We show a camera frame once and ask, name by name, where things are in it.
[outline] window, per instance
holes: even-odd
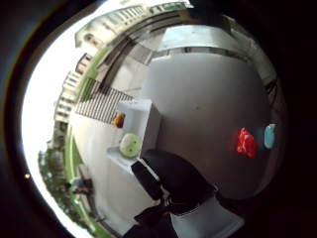
[[[59,105],[58,107],[61,108],[61,109],[66,110],[66,111],[71,111],[71,107],[67,107],[67,106],[64,106],[64,105]]]
[[[70,73],[68,74],[68,77],[79,78],[79,75],[77,75],[77,74],[74,73],[74,72],[70,72]]]
[[[77,82],[75,79],[69,77],[69,80],[72,81],[72,82]]]
[[[140,14],[142,14],[142,13],[143,13],[143,9],[142,9],[142,7],[137,7],[137,8],[136,8],[136,10],[138,10]]]
[[[130,13],[129,9],[126,9],[125,12],[128,13],[128,15],[129,15],[130,17],[133,17],[132,14]]]
[[[123,21],[123,22],[125,21],[125,20],[123,19],[123,17],[120,16],[120,13],[115,13],[115,16],[116,16],[117,18],[119,18],[121,21]]]
[[[106,23],[101,23],[101,25],[105,28],[105,29],[107,29],[107,30],[109,30],[110,28],[107,26],[107,24]]]
[[[129,16],[128,16],[124,11],[121,11],[120,13],[121,13],[126,19],[129,18]]]
[[[142,14],[142,11],[140,10],[140,8],[136,7],[135,10],[137,13]]]
[[[60,100],[64,101],[64,102],[67,102],[67,103],[72,103],[72,101],[70,99],[65,98],[65,97],[61,97]]]
[[[64,85],[68,85],[70,87],[74,87],[72,84],[70,84],[69,82],[66,82]]]
[[[139,14],[136,12],[134,8],[130,8],[130,11],[133,13],[133,15],[138,16]]]
[[[86,55],[85,58],[86,58],[87,60],[89,60],[89,61],[91,60],[91,56],[89,56],[89,55]]]
[[[63,113],[63,112],[57,112],[56,114],[59,116],[62,116],[62,117],[68,117],[68,115],[66,113]]]
[[[165,3],[163,5],[163,8],[166,10],[166,11],[170,11],[173,9],[172,5],[170,3]]]
[[[117,25],[117,21],[113,19],[110,15],[108,15],[107,18],[113,25]]]
[[[93,36],[92,34],[89,33],[89,34],[86,34],[83,39],[85,42],[90,42],[91,39],[93,39]]]

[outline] person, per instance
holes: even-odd
[[[65,190],[69,190],[71,188],[71,183],[68,181],[64,184]]]
[[[245,223],[241,214],[226,206],[217,186],[178,155],[148,150],[131,168],[143,189],[153,200],[159,200],[159,205],[136,215],[138,225],[123,238],[228,237]]]
[[[92,190],[89,187],[83,186],[83,187],[77,187],[72,191],[73,194],[84,194],[84,195],[90,195]]]
[[[70,186],[75,187],[72,191],[74,194],[85,194],[89,195],[92,192],[92,188],[87,186],[84,180],[80,177],[74,177],[69,181]]]

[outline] blue object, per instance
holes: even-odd
[[[271,149],[274,144],[274,138],[275,138],[275,124],[269,124],[266,126],[265,131],[264,131],[264,145],[266,148]]]

